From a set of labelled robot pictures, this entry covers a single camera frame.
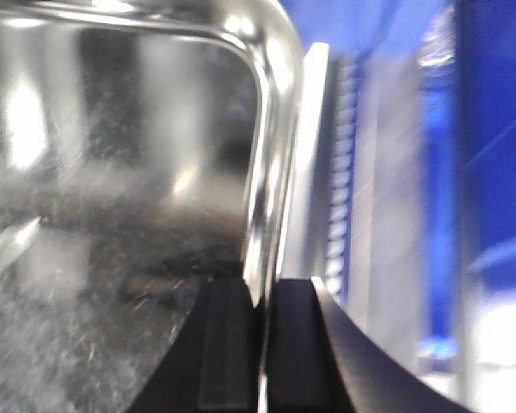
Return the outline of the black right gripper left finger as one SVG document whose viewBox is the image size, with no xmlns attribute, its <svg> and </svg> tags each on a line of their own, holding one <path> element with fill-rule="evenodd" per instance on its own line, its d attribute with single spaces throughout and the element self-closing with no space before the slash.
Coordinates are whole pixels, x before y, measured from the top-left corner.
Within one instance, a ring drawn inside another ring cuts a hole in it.
<svg viewBox="0 0 516 413">
<path fill-rule="evenodd" d="M 256 412 L 259 331 L 249 290 L 220 277 L 199 291 L 130 412 Z"/>
</svg>

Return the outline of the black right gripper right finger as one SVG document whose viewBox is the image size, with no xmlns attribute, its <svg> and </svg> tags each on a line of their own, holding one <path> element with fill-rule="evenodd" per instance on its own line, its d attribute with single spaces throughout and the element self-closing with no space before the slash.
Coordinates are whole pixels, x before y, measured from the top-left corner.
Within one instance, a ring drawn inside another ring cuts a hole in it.
<svg viewBox="0 0 516 413">
<path fill-rule="evenodd" d="M 320 280 L 273 289 L 270 412 L 464 412 L 368 338 Z"/>
</svg>

